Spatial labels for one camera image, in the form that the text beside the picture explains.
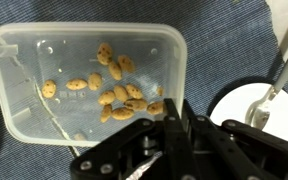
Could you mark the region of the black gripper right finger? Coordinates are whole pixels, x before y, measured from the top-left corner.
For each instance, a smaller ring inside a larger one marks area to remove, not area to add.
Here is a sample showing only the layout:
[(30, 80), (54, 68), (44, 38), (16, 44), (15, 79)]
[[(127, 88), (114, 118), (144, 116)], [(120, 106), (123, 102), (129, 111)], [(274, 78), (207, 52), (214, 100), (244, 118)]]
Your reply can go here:
[(251, 175), (248, 158), (210, 119), (196, 115), (189, 102), (183, 102), (191, 131), (190, 139), (201, 180), (247, 180)]

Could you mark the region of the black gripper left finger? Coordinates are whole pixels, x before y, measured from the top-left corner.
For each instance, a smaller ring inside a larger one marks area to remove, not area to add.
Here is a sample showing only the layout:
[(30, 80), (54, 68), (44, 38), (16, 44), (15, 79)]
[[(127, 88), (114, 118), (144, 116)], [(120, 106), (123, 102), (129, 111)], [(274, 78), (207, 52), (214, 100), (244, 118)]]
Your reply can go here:
[(197, 180), (192, 147), (183, 129), (172, 99), (164, 100), (167, 115), (164, 118), (165, 152), (172, 180)]

